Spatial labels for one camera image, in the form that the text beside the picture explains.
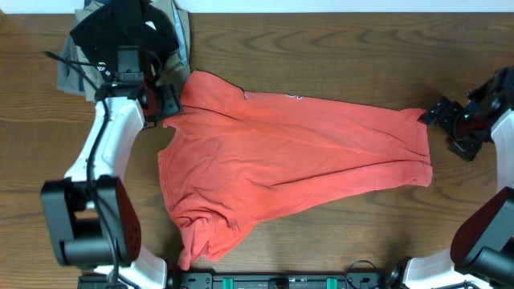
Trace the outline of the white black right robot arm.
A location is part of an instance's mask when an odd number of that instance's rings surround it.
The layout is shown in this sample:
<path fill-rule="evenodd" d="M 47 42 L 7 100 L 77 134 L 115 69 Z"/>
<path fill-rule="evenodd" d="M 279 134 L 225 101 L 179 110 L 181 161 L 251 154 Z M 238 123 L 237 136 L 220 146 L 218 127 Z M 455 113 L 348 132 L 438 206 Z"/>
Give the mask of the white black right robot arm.
<path fill-rule="evenodd" d="M 472 92 L 464 108 L 445 100 L 428 114 L 463 159 L 484 141 L 496 147 L 497 193 L 457 230 L 451 247 L 396 266 L 383 288 L 511 288 L 513 286 L 513 94 Z"/>

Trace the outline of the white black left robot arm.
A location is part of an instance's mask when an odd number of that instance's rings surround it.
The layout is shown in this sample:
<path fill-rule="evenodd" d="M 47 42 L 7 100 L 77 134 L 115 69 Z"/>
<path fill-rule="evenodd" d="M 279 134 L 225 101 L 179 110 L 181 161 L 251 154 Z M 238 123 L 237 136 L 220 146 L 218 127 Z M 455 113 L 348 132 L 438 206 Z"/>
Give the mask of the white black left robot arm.
<path fill-rule="evenodd" d="M 43 184 L 40 197 L 55 258 L 87 272 L 80 288 L 172 286 L 167 262 L 142 244 L 124 175 L 139 132 L 181 109 L 171 85 L 103 84 L 75 163 L 63 179 Z"/>

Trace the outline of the red soccer t-shirt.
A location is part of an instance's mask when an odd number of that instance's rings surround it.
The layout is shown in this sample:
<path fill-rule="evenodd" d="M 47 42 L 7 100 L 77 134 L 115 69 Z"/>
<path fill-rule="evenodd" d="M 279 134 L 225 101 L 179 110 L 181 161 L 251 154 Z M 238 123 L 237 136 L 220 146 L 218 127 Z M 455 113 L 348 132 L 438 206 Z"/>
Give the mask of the red soccer t-shirt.
<path fill-rule="evenodd" d="M 193 72 L 158 154 L 165 207 L 181 232 L 178 265 L 217 262 L 261 222 L 403 185 L 433 169 L 421 108 L 392 110 L 246 92 Z"/>

